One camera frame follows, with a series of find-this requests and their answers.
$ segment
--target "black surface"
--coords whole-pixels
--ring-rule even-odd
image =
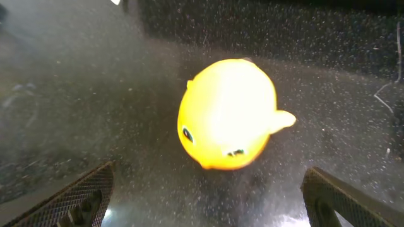
[[[403,211],[403,85],[380,94],[394,114],[373,97],[398,75],[396,16],[261,1],[0,3],[0,202],[116,160],[104,226],[304,226],[299,185],[313,165]],[[246,56],[298,121],[251,165],[203,170],[177,138],[186,81]]]

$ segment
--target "toy body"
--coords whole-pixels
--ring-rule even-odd
[[[188,81],[177,130],[185,150],[203,168],[235,170],[262,152],[270,134],[295,121],[276,109],[275,88],[260,68],[228,59]]]

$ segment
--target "glossy black surface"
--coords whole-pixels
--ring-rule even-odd
[[[116,160],[104,226],[307,226],[309,166],[404,211],[402,81],[379,95],[393,113],[373,97],[398,76],[397,17],[262,1],[0,3],[0,203]],[[186,81],[245,56],[298,121],[251,165],[203,170],[177,138]]]

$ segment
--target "white string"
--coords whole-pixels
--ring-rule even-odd
[[[394,81],[394,83],[398,83],[401,80],[401,43],[400,43],[400,22],[397,22],[397,50],[398,50],[398,76],[397,80]],[[385,102],[383,101],[380,97],[378,97],[378,94],[383,90],[385,87],[393,84],[392,82],[386,83],[383,85],[373,96],[377,98],[383,105],[385,105],[390,112],[393,114],[393,109]]]

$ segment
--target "rubber toy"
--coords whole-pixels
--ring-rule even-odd
[[[276,108],[269,77],[249,59],[216,62],[187,82],[177,130],[205,169],[236,170],[254,161],[270,135],[296,118]]]

